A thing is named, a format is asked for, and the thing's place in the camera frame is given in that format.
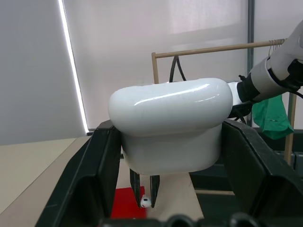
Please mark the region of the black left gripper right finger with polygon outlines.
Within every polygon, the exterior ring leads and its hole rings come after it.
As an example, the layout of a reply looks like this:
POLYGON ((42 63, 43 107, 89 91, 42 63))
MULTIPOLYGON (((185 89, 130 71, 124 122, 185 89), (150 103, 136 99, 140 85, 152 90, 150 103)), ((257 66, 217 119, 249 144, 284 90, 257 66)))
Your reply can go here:
POLYGON ((303 182, 251 127, 222 124, 221 152, 243 212, 262 226, 303 225, 303 182))

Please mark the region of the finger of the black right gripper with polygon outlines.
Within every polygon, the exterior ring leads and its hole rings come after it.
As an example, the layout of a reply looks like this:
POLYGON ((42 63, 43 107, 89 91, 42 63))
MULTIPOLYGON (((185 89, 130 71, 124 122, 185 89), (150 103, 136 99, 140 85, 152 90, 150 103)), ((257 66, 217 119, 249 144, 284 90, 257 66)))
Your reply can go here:
POLYGON ((155 207, 158 190, 160 186, 160 176, 152 175, 150 176, 150 193, 151 193, 151 207, 155 207))
POLYGON ((130 184, 133 190, 135 201, 137 206, 141 208, 141 184, 140 184, 140 175, 130 169, 130 184))

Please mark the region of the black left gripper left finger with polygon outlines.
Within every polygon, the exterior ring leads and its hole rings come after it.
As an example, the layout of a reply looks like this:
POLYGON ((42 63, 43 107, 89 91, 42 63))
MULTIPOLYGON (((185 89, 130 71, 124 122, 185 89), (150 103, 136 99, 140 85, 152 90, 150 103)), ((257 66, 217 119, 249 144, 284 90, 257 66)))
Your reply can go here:
POLYGON ((121 156, 121 135, 101 123, 68 161, 37 227, 97 227, 112 212, 121 156))

